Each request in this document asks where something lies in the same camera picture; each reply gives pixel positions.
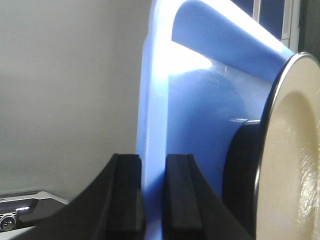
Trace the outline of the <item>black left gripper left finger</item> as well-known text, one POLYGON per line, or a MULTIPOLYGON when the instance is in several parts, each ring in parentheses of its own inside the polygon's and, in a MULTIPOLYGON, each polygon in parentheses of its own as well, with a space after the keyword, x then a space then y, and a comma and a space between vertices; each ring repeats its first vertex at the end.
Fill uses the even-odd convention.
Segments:
POLYGON ((69 205, 25 233, 26 240, 142 240, 145 211, 140 157, 114 154, 69 205))

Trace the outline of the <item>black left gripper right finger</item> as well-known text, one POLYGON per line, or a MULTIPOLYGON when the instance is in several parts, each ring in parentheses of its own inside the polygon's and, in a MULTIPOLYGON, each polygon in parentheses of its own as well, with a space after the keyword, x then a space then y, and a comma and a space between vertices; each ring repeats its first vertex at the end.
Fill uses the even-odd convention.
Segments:
POLYGON ((256 239, 253 208, 246 199, 249 172, 248 161, 228 155, 222 175, 222 198, 219 198, 192 154, 168 154, 163 190, 163 239, 256 239))

